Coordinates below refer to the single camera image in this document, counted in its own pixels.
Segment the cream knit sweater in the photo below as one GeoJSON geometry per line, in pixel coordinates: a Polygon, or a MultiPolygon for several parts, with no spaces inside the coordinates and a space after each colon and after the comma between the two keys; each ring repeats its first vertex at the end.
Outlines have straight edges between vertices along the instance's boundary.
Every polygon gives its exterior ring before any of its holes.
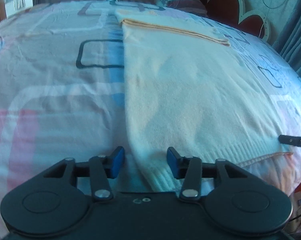
{"type": "Polygon", "coordinates": [[[128,141],[150,186],[178,187],[166,163],[171,146],[206,162],[263,164],[259,176],[282,189],[274,168],[284,155],[279,109],[229,41],[190,18],[115,15],[123,30],[128,141]]]}

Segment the patterned bed sheet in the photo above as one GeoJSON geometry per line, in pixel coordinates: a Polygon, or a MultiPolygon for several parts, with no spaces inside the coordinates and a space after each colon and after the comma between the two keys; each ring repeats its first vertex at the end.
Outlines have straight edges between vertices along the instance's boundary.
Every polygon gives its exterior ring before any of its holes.
{"type": "MultiPolygon", "coordinates": [[[[62,159],[87,161],[118,146],[125,148],[126,161],[115,190],[156,191],[140,171],[128,141],[118,9],[190,18],[217,29],[277,105],[278,136],[301,136],[301,77],[255,36],[145,3],[105,0],[36,6],[0,23],[0,202],[62,159]]],[[[281,190],[291,194],[301,182],[301,148],[279,145],[284,155],[274,168],[281,190]]],[[[181,182],[175,181],[178,187],[165,191],[178,190],[181,182]]],[[[0,215],[0,239],[6,234],[0,215]]]]}

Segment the blue side curtain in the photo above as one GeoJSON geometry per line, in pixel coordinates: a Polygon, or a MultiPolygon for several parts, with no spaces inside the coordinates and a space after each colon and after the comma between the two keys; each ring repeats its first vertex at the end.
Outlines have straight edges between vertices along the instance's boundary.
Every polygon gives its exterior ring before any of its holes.
{"type": "Polygon", "coordinates": [[[301,77],[301,0],[297,0],[273,48],[301,77]]]}

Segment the red white headboard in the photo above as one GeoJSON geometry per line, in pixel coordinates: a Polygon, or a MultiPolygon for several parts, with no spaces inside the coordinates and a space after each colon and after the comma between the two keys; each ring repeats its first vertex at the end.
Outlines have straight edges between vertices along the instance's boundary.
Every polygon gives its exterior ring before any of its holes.
{"type": "Polygon", "coordinates": [[[200,0],[210,19],[267,42],[271,36],[270,23],[259,10],[246,10],[244,0],[200,0]]]}

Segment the striped folded quilt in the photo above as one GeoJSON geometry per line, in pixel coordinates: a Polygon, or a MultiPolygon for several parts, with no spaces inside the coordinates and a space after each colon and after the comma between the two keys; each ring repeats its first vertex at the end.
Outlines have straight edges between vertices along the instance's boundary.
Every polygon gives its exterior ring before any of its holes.
{"type": "Polygon", "coordinates": [[[159,7],[181,10],[200,17],[207,16],[206,7],[200,0],[154,0],[159,7]]]}

